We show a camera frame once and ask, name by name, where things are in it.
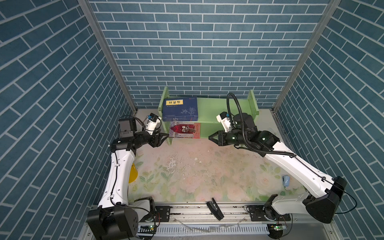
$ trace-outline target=metal rail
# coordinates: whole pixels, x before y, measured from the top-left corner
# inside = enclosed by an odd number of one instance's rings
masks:
[[[303,53],[300,55],[297,60],[296,65],[293,67],[291,75],[288,77],[287,82],[285,83],[283,89],[281,90],[280,95],[278,96],[276,102],[273,104],[273,111],[276,112],[280,105],[283,103],[285,96],[288,94],[289,89],[292,87],[297,76],[299,75],[301,69],[303,68],[305,62],[307,61],[309,55],[311,54],[313,48],[315,47],[317,41],[319,40],[321,34],[323,33],[325,27],[327,26],[329,20],[331,19],[333,13],[336,11],[337,6],[339,6],[341,0],[330,0],[327,7],[324,9],[323,15],[320,18],[319,23],[316,25],[311,37],[309,38],[307,45],[305,46]]]
[[[104,37],[103,32],[101,31],[100,25],[96,19],[96,16],[92,10],[92,7],[88,0],[78,0],[81,10],[84,12],[85,18],[88,20],[89,25],[91,26],[91,29],[93,33],[95,34],[95,37],[101,47],[101,50],[103,51],[105,58],[107,59],[109,66],[112,69],[113,74],[116,77],[117,82],[119,83],[119,86],[127,99],[127,102],[129,106],[131,107],[133,114],[136,114],[137,107],[135,106],[135,103],[131,97],[131,94],[129,93],[129,90],[127,88],[127,85],[125,84],[124,78],[121,75],[121,72],[119,70],[119,67],[115,61],[115,58],[112,55],[112,52],[107,44],[107,40]]]

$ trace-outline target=light blue object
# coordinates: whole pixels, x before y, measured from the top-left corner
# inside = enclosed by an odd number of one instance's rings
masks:
[[[288,175],[284,175],[281,178],[283,180],[283,186],[284,187],[288,187],[289,186],[290,177]]]

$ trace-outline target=blue book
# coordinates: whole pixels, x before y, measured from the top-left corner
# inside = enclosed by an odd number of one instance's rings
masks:
[[[163,102],[163,121],[197,121],[197,98],[165,99]]]

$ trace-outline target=brick wall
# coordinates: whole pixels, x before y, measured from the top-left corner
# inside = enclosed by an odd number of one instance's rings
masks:
[[[329,0],[91,0],[138,107],[173,96],[270,108]]]
[[[345,239],[383,239],[383,12],[342,0],[278,110],[294,150],[348,181],[358,209],[334,217]],[[352,206],[344,195],[338,211]]]
[[[72,239],[126,101],[76,0],[0,1],[0,239]]]

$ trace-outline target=coiled black cable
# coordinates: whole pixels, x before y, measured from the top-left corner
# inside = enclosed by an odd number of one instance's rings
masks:
[[[239,114],[240,114],[240,125],[241,125],[241,131],[242,131],[242,135],[243,135],[243,140],[244,140],[244,144],[247,148],[249,148],[249,150],[253,151],[253,152],[257,152],[257,153],[261,153],[261,154],[276,154],[276,155],[286,155],[286,156],[290,156],[290,157],[294,157],[296,156],[296,154],[294,154],[293,152],[283,152],[283,151],[263,151],[263,150],[259,150],[259,149],[256,149],[254,148],[251,143],[248,141],[247,137],[245,136],[245,127],[244,127],[244,119],[243,119],[243,113],[241,111],[241,107],[240,107],[240,104],[237,100],[237,97],[233,94],[233,93],[228,93],[227,95],[227,111],[228,111],[228,114],[229,114],[229,120],[231,122],[231,126],[233,127],[233,120],[232,120],[232,116],[231,116],[231,110],[230,110],[230,107],[229,107],[229,97],[232,97],[233,100],[235,101],[235,104],[237,106],[237,109],[239,111]]]

